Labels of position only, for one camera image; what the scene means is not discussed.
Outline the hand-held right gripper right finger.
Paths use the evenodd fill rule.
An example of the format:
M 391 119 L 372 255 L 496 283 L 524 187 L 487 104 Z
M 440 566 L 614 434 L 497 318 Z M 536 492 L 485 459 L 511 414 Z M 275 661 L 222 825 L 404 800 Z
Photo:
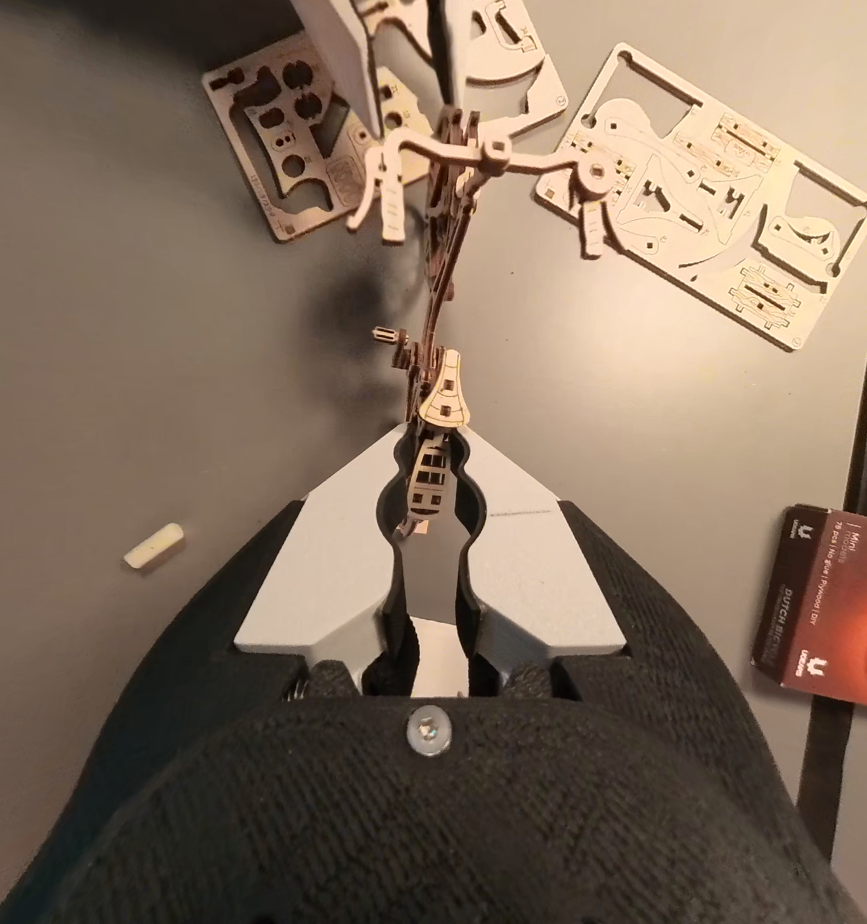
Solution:
M 461 645 L 470 687 L 530 664 L 624 651 L 625 638 L 560 499 L 461 428 Z

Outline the dark wooden parts sheet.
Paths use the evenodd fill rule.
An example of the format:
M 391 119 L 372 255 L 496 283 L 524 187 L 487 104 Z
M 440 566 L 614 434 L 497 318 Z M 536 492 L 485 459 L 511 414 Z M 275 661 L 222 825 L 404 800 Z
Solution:
M 356 210 L 377 142 L 307 40 L 279 41 L 201 82 L 276 242 Z

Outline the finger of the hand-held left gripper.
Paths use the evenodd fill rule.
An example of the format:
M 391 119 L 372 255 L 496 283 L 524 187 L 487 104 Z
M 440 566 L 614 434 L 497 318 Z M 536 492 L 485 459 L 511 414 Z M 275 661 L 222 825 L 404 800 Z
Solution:
M 295 11 L 331 71 L 335 87 L 371 136 L 383 139 L 377 68 L 369 30 L 353 1 L 293 1 Z
M 431 2 L 431 63 L 442 101 L 463 109 L 471 42 L 471 2 Z

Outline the small white wax stick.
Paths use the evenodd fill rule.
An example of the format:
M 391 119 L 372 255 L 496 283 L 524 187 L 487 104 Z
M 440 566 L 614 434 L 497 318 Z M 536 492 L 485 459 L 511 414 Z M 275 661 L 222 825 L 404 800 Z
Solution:
M 132 570 L 149 572 L 179 552 L 184 545 L 183 527 L 171 522 L 130 549 L 123 561 Z

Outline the large pale wooden parts sheet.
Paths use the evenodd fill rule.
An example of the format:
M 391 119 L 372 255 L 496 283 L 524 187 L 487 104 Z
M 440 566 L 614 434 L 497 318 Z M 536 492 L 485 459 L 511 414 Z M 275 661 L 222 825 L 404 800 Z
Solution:
M 867 192 L 625 42 L 558 150 L 606 161 L 619 251 L 788 352 L 867 237 Z

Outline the dark red model kit box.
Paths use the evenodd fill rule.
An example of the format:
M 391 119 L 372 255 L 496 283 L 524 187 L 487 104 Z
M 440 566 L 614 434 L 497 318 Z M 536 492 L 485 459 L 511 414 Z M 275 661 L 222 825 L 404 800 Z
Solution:
M 867 516 L 786 509 L 751 665 L 780 687 L 867 707 Z

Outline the wooden bicycle model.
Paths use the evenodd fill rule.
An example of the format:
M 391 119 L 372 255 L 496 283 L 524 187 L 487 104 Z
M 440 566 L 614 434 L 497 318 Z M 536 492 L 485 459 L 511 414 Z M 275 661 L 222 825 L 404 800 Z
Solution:
M 393 347 L 395 368 L 407 377 L 404 419 L 414 433 L 415 457 L 405 478 L 406 512 L 398 527 L 404 537 L 424 532 L 442 509 L 451 463 L 451 433 L 470 422 L 463 396 L 461 356 L 436 343 L 437 325 L 445 302 L 453 299 L 453 274 L 480 191 L 505 175 L 542 177 L 569 173 L 569 197 L 577 204 L 581 257 L 601 257 L 607 202 L 612 193 L 614 167 L 601 154 L 578 148 L 544 155 L 516 152 L 507 134 L 479 130 L 478 111 L 464 113 L 448 105 L 440 113 L 436 131 L 422 134 L 412 128 L 394 129 L 365 154 L 365 185 L 356 210 L 347 217 L 347 230 L 356 233 L 379 200 L 381 240 L 404 243 L 404 151 L 428 160 L 425 274 L 427 309 L 419 339 L 405 329 L 377 326 L 372 337 Z

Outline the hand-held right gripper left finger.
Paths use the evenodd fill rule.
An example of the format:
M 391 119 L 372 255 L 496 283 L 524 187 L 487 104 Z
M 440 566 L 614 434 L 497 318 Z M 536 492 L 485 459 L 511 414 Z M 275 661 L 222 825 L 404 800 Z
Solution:
M 395 549 L 378 511 L 406 429 L 395 426 L 306 495 L 234 636 L 237 649 L 298 655 L 309 667 L 340 662 L 354 680 L 384 652 Z

